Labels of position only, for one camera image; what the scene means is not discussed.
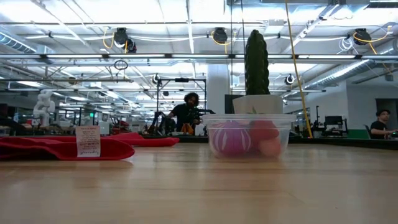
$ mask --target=chair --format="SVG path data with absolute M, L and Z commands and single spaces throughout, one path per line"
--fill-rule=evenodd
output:
M 368 132 L 368 137 L 369 137 L 369 139 L 371 139 L 371 129 L 370 129 L 369 126 L 366 125 L 366 124 L 364 124 L 363 126 L 365 126 L 366 131 Z

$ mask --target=black shirt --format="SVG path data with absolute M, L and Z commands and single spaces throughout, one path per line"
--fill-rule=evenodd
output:
M 181 131 L 185 123 L 192 125 L 194 119 L 199 119 L 197 108 L 191 108 L 185 103 L 175 106 L 172 113 L 177 117 L 177 125 L 175 126 L 177 131 Z
M 372 131 L 372 129 L 384 131 L 387 129 L 387 126 L 383 122 L 375 121 L 371 125 L 371 131 Z M 371 139 L 386 139 L 386 135 L 385 134 L 371 134 Z

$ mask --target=person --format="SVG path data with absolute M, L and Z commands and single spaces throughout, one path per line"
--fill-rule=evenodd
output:
M 177 105 L 168 115 L 169 118 L 177 117 L 176 131 L 181 131 L 182 126 L 186 123 L 193 126 L 199 124 L 199 113 L 197 106 L 199 105 L 199 96 L 196 93 L 189 93 L 184 97 L 184 104 Z
M 389 110 L 379 110 L 376 113 L 377 121 L 371 125 L 371 139 L 389 139 L 394 131 L 388 131 L 386 123 L 390 118 Z

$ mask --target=potted cactus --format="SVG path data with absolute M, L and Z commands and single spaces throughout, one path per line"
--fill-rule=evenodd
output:
M 233 101 L 235 113 L 282 114 L 282 98 L 271 95 L 268 89 L 267 44 L 258 30 L 253 30 L 248 38 L 244 65 L 246 96 Z

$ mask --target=white plant pot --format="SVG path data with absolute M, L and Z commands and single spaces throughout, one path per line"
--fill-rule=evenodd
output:
M 283 114 L 282 97 L 276 95 L 249 95 L 233 100 L 236 114 Z

